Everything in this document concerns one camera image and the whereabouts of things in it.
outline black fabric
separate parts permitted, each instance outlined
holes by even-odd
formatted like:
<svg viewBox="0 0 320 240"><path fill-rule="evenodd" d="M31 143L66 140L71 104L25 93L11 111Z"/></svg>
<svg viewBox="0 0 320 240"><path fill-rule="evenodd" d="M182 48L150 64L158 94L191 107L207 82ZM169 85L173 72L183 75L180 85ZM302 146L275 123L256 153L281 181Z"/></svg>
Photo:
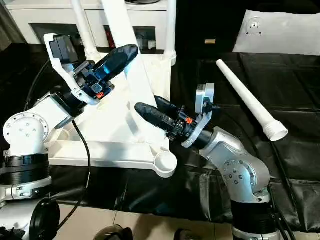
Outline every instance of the black fabric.
<svg viewBox="0 0 320 240"><path fill-rule="evenodd" d="M13 44L0 53L0 124L22 111L33 78L48 58L43 46ZM278 157L262 128L248 111L215 61L223 59L289 134L275 142ZM320 232L320 58L285 54L212 55L211 59L179 59L172 68L171 101L185 104L192 116L198 84L215 83L214 103L243 125L271 173L275 200L296 231ZM35 99L61 84L51 67L44 72ZM255 155L250 141L229 118L215 113L209 128L219 126L237 136ZM0 150L9 145L1 135ZM190 220L231 222L231 203L226 186L215 167L198 155L172 143L178 159L175 174L167 179L151 170L93 167L84 206L118 211L152 213ZM282 162L293 192L283 184L277 164ZM54 193L74 204L81 196L86 168L51 166Z"/></svg>

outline white tube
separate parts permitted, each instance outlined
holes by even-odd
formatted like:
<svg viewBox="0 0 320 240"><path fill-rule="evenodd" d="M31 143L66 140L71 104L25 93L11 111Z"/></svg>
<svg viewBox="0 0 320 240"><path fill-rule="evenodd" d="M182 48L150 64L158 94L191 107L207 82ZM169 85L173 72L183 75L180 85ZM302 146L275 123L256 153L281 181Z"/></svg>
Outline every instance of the white tube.
<svg viewBox="0 0 320 240"><path fill-rule="evenodd" d="M127 44L138 46L136 35L131 26L124 0L102 0L105 16L109 24L116 47ZM157 107L150 81L146 72L141 53L124 70L131 93L131 114L141 133L149 143L159 143L165 138L164 132L153 127L137 114L134 109L136 103L145 103Z"/></svg>
<svg viewBox="0 0 320 240"><path fill-rule="evenodd" d="M97 63L101 60L101 56L96 48L96 44L90 32L85 11L82 9L80 0L71 0L71 3L76 17L76 25L84 45L85 56L87 60Z"/></svg>
<svg viewBox="0 0 320 240"><path fill-rule="evenodd" d="M172 60L171 65L176 64L176 14L177 14L177 0L167 1L166 10L166 42L164 56Z"/></svg>
<svg viewBox="0 0 320 240"><path fill-rule="evenodd" d="M230 70L230 68L220 59L216 61L217 66L228 79L232 87L239 94L241 99L253 113L263 128L264 134L271 141L278 141L288 134L285 126L265 109L265 107L255 98L255 96L246 88L239 78Z"/></svg>

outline white pole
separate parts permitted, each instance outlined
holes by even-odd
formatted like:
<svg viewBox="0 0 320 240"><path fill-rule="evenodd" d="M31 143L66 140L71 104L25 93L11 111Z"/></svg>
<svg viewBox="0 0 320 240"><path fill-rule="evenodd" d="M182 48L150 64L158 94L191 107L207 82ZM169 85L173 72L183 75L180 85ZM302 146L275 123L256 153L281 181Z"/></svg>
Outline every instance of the white pole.
<svg viewBox="0 0 320 240"><path fill-rule="evenodd" d="M176 54L176 14L177 14L177 0L167 0L166 10L166 43L164 56L171 59L171 65L174 66L177 60Z"/></svg>
<svg viewBox="0 0 320 240"><path fill-rule="evenodd" d="M217 66L222 71L226 79L230 82L235 91L253 113L255 118L263 127L264 134L271 141L278 141L288 134L285 126L265 109L265 107L255 98L255 96L246 88L240 79L230 70L230 68L220 59L216 61Z"/></svg>
<svg viewBox="0 0 320 240"><path fill-rule="evenodd" d="M80 0L71 0L71 3L76 17L77 28L84 45L85 56L87 60L92 60L97 63L101 60L101 56L96 48L96 44L90 32L85 11L82 9Z"/></svg>
<svg viewBox="0 0 320 240"><path fill-rule="evenodd" d="M102 0L102 4L116 47L118 48L127 44L138 46L125 1ZM148 143L164 141L164 132L146 122L134 109L135 104L139 102L157 107L140 52L131 64L125 68L124 73L130 87L131 113L141 133L145 136L145 140Z"/></svg>

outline white panel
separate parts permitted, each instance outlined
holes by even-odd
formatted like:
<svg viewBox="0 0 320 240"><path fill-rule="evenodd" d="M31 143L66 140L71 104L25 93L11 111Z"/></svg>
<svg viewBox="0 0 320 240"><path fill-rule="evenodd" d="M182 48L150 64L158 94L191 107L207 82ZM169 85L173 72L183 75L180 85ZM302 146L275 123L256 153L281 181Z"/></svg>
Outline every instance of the white panel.
<svg viewBox="0 0 320 240"><path fill-rule="evenodd" d="M72 9L70 0L4 0L8 9ZM81 0L84 10L103 10L101 0ZM127 4L128 10L166 11L168 0L161 0L154 4Z"/></svg>
<svg viewBox="0 0 320 240"><path fill-rule="evenodd" d="M71 9L19 9L9 11L28 44L40 44L30 24L76 24Z"/></svg>
<svg viewBox="0 0 320 240"><path fill-rule="evenodd" d="M320 55L320 13L247 10L234 52Z"/></svg>
<svg viewBox="0 0 320 240"><path fill-rule="evenodd" d="M103 10L86 10L91 31L97 47L108 47L106 31L108 21ZM165 11L128 11L132 26L155 27L156 48L166 48L166 17Z"/></svg>

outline black wire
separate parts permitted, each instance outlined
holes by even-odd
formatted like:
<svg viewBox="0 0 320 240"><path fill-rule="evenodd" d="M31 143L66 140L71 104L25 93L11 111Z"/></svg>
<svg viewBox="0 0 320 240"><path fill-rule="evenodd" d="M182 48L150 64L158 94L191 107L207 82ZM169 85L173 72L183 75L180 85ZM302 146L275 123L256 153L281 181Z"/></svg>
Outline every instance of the black wire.
<svg viewBox="0 0 320 240"><path fill-rule="evenodd" d="M219 107L217 107L217 106L214 106L213 109L219 109L222 114L224 114L225 116L227 116L230 120L232 120L233 123L235 123L235 124L241 129L242 133L243 133L243 134L245 135L245 137L249 140L249 142L250 142L250 144L251 144L251 146L252 146L252 148L253 148L253 150L254 150L254 152L255 152L256 157L257 157L258 159L261 159L258 148L256 147L256 145L255 145L254 142L252 141L251 137L249 136L249 134L247 133L247 131L245 130L245 128L244 128L238 121L236 121L231 115L229 115L227 112L225 112L222 108L219 108ZM276 201L275 201L274 193L273 193L273 190L272 190L272 188L271 188L270 183L269 183L269 185L268 185L268 189L269 189L269 193L270 193L270 196L271 196L272 205L273 205L273 208L274 208L275 212L278 212L278 213L279 213L281 220L284 222L284 224L285 224L285 226L286 226L286 228L287 228L287 231L288 231L288 234L289 234L291 240L296 240L296 237L295 237L292 229L290 228L290 226L289 226L289 224L288 224L285 216L283 215L283 213L281 212L281 210L279 209L279 207L278 207L278 205L277 205L277 203L276 203ZM282 223L281 223L280 220L278 219L278 216L275 216L275 221L276 221L276 223L278 224L279 231L281 232L281 235L282 235L283 239L284 239L284 240L289 240L289 239L288 239L288 236L286 235L286 232L284 231L284 228L283 228L283 226L282 226Z"/></svg>
<svg viewBox="0 0 320 240"><path fill-rule="evenodd" d="M64 220L59 224L57 231L59 231L59 229L61 229L63 227L63 225L65 225L65 223L69 220L69 218L74 214L74 212L77 210L77 208L80 206L82 200L84 199L85 195L87 194L88 191L88 185L89 185L89 181L90 181L90 175L91 175L91 156L90 156L90 150L88 147L88 144L84 138L84 136L82 135L81 131L79 130L76 122L73 120L72 124L75 128L75 130L77 131L77 133L79 134L84 146L85 146L85 150L86 150L86 154L88 156L88 174L87 174L87 180L86 180L86 184L84 186L84 192L82 197L78 200L78 202L76 203L76 205L74 206L74 208L70 211L70 213L64 218Z"/></svg>
<svg viewBox="0 0 320 240"><path fill-rule="evenodd" d="M23 111L27 111L29 109L29 104L31 102L31 98L32 98L32 95L34 93L34 90L35 90L35 87L41 77L41 75L44 73L44 71L46 70L48 64L50 63L50 59L48 59L45 64L43 64L43 66L41 67L40 71L38 72L38 74L35 76L33 82L32 82L32 85L29 89L29 92L28 92L28 96L26 97L26 101L25 101L25 105L24 105L24 109Z"/></svg>

